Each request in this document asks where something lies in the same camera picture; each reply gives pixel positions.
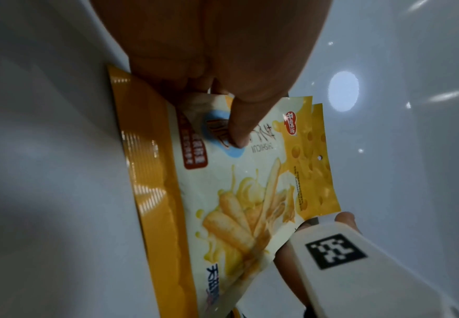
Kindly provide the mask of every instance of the crimped package seal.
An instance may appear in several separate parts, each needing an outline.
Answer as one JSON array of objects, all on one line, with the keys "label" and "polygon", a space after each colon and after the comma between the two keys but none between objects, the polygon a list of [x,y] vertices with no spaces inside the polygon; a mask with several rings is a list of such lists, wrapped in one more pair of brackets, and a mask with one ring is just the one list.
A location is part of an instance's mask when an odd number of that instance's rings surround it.
[{"label": "crimped package seal", "polygon": [[108,68],[152,283],[163,317],[224,317],[295,229],[340,211],[321,104],[282,98],[243,149],[232,98],[176,107]]}]

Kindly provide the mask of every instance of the food pouch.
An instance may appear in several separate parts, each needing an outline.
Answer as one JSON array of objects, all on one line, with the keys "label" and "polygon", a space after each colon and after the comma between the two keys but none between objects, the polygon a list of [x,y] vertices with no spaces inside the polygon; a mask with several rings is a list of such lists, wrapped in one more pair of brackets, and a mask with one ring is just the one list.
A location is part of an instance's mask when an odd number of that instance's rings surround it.
[{"label": "food pouch", "polygon": [[232,98],[174,107],[108,71],[160,314],[225,317],[304,220],[340,210],[322,105],[282,98],[239,149]]}]

